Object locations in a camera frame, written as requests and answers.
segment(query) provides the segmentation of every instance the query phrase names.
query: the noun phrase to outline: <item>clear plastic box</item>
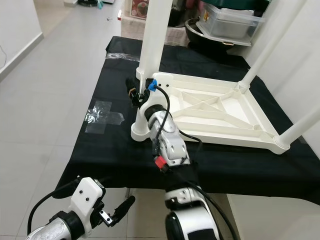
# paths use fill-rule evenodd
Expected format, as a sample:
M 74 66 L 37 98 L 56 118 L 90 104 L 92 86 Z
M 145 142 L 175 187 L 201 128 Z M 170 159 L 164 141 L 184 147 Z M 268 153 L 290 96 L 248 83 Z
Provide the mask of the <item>clear plastic box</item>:
M 237 45 L 251 45 L 251 39 L 258 26 L 265 21 L 254 16 L 252 10 L 219 9 L 205 3 L 197 26 L 205 34 L 218 41 Z

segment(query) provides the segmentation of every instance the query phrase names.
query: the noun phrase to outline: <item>table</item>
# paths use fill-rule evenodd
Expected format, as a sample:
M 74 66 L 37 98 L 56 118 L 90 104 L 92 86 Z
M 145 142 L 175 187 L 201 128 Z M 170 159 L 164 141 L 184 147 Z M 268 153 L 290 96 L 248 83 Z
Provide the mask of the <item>table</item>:
M 88 132 L 84 121 L 57 187 L 80 175 L 104 178 L 107 188 L 164 188 L 164 176 L 153 162 L 151 141 L 135 142 L 130 136 L 136 109 L 131 106 L 125 80 L 135 77 L 141 47 L 142 41 L 123 37 L 113 37 L 107 46 L 107 59 L 89 109 L 92 112 L 97 103 L 108 103 L 108 111 L 124 120 L 121 118 L 120 124 L 106 121 L 96 133 Z M 160 71 L 232 82 L 248 71 L 240 56 L 213 57 L 165 45 Z M 292 125 L 260 78 L 253 80 L 250 90 L 279 134 Z M 192 157 L 198 144 L 186 145 Z M 300 139 L 282 155 L 266 149 L 205 143 L 196 161 L 201 187 L 209 193 L 299 198 L 320 205 L 320 161 Z M 54 197 L 72 193 L 66 188 Z

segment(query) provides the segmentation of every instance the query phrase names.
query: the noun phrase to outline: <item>black cloth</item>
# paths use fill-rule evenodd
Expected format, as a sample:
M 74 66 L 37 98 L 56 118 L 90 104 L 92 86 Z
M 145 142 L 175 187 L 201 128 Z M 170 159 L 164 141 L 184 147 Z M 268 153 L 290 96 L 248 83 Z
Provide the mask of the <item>black cloth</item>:
M 139 57 L 141 47 L 139 40 L 113 37 L 106 51 Z M 96 101 L 112 102 L 110 111 L 122 113 L 124 121 L 121 125 L 107 124 L 104 134 L 86 133 L 88 123 L 84 121 L 57 187 L 80 175 L 103 178 L 107 188 L 164 188 L 164 176 L 153 161 L 151 141 L 135 142 L 130 136 L 137 110 L 131 106 L 125 80 L 135 77 L 138 65 L 122 58 L 105 60 L 89 108 Z M 241 80 L 248 68 L 239 56 L 221 62 L 186 47 L 168 45 L 164 46 L 160 65 L 163 72 L 231 82 Z M 260 78 L 253 80 L 250 90 L 279 134 L 292 125 Z M 186 145 L 192 157 L 198 144 Z M 300 140 L 282 155 L 267 149 L 205 143 L 196 161 L 206 192 L 290 197 L 320 204 L 320 161 Z M 72 193 L 72 189 L 65 189 L 55 197 Z

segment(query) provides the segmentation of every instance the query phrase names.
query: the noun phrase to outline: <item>blue clip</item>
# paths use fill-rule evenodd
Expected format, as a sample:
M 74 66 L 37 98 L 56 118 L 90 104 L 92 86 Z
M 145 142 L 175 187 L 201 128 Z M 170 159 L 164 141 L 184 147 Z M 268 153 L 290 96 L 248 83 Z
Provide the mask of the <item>blue clip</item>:
M 157 86 L 157 80 L 153 79 L 152 83 L 150 83 L 150 85 L 148 86 L 148 89 L 149 89 L 150 91 L 155 92 L 155 91 L 156 91 L 155 86 Z

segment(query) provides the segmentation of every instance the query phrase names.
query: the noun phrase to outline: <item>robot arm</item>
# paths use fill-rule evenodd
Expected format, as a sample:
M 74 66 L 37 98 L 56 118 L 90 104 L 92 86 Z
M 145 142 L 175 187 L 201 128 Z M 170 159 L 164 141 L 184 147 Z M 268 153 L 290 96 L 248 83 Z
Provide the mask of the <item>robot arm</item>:
M 145 90 L 143 96 L 133 90 L 133 83 L 126 83 L 132 103 L 139 107 L 138 114 L 144 115 L 146 119 L 155 164 L 165 174 L 165 205 L 171 210 L 165 220 L 167 238 L 220 240 L 217 224 L 204 196 L 188 184 L 192 182 L 199 186 L 197 172 L 171 115 L 167 115 L 165 119 L 165 96 L 156 90 L 157 82 L 153 79 L 151 81 L 153 82 L 146 86 L 150 92 Z
M 102 198 L 105 193 L 106 189 L 99 181 L 90 177 L 82 178 L 71 197 L 69 212 L 58 212 L 47 225 L 28 234 L 26 240 L 76 240 L 87 238 L 92 229 L 102 222 L 107 227 L 113 227 L 127 214 L 135 197 L 130 196 L 111 216 L 103 210 L 105 205 Z

